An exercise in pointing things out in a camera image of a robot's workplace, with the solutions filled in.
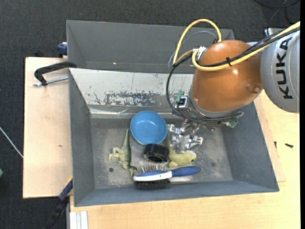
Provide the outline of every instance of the wooden table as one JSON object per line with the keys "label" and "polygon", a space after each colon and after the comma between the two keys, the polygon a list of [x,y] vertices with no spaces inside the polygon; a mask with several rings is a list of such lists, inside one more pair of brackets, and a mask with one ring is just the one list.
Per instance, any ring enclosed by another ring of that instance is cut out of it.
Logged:
{"label": "wooden table", "polygon": [[[26,58],[24,198],[59,195],[72,174],[68,81],[33,86],[38,82],[33,75],[37,68],[63,60]],[[46,79],[66,74],[67,70],[53,72]],[[92,207],[74,207],[71,196],[70,210],[86,210],[90,229],[300,228],[299,114],[279,109],[265,92],[255,106],[279,192]]]}

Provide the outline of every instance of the gray bin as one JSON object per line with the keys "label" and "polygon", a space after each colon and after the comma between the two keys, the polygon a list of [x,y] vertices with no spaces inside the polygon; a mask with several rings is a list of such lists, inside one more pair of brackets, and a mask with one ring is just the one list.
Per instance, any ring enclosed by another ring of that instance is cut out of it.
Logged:
{"label": "gray bin", "polygon": [[[69,61],[82,68],[69,71],[75,206],[279,190],[253,103],[241,109],[244,116],[235,128],[200,130],[198,135],[203,136],[204,142],[194,150],[194,164],[202,168],[200,173],[187,181],[173,179],[167,189],[136,189],[129,171],[116,166],[116,160],[108,161],[108,155],[112,148],[122,146],[130,120],[140,110],[156,111],[167,123],[181,124],[181,119],[171,114],[164,86],[167,62],[183,28],[68,21],[67,29]],[[233,36],[229,30],[222,33],[226,34],[224,38]],[[188,43],[208,46],[213,37],[203,35],[209,39],[199,42],[194,37]],[[185,44],[182,50],[187,47],[193,46]],[[149,52],[147,57],[143,57],[145,52]],[[193,67],[186,62],[179,68],[180,74],[171,83],[172,98],[180,89],[188,91],[192,81]],[[122,98],[127,93],[131,98],[141,93],[142,98],[126,103]],[[130,144],[132,162],[137,166],[135,160],[141,156],[139,150],[143,146],[132,136]]]}

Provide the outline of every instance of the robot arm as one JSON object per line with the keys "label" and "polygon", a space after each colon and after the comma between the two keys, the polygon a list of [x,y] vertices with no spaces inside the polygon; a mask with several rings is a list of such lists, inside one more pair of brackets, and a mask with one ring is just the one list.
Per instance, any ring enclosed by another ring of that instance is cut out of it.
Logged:
{"label": "robot arm", "polygon": [[[173,114],[184,119],[181,128],[172,126],[170,129],[172,145],[178,153],[202,143],[202,138],[195,135],[199,123],[212,128],[234,127],[243,114],[239,109],[251,103],[262,89],[278,107],[299,112],[300,22],[253,46],[239,40],[221,41],[216,31],[218,42],[200,57],[199,49],[194,49],[176,59],[186,31],[177,46],[167,82],[167,99]],[[196,67],[193,83],[190,91],[173,106],[168,96],[170,77],[174,69],[190,57]]]}

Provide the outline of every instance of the black cable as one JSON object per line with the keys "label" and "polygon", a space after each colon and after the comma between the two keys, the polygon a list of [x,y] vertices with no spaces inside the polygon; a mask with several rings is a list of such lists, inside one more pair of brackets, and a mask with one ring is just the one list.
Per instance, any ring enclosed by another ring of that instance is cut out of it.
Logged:
{"label": "black cable", "polygon": [[257,2],[258,4],[264,6],[264,7],[267,7],[267,8],[271,8],[271,9],[282,9],[282,8],[288,8],[290,6],[293,6],[295,4],[297,4],[300,0],[297,0],[297,1],[294,1],[290,4],[282,4],[281,6],[272,6],[272,5],[269,5],[269,4],[265,4],[265,3],[262,3],[260,0],[254,0],[255,2]]}
{"label": "black cable", "polygon": [[293,23],[293,22],[289,19],[288,12],[287,12],[287,8],[288,8],[288,7],[291,7],[291,6],[295,5],[295,4],[297,4],[300,0],[296,0],[296,1],[292,2],[292,3],[290,3],[290,4],[286,4],[289,0],[283,0],[283,3],[282,3],[281,6],[272,6],[272,5],[269,5],[269,4],[262,3],[262,2],[259,1],[259,0],[254,0],[254,1],[257,2],[258,4],[264,6],[264,7],[271,8],[271,9],[277,9],[277,10],[275,11],[275,13],[271,16],[271,18],[270,18],[270,20],[269,20],[268,23],[270,23],[270,21],[275,17],[275,15],[280,11],[280,9],[284,9],[284,11],[285,11],[285,17],[286,17],[287,21],[288,21],[289,23]]}

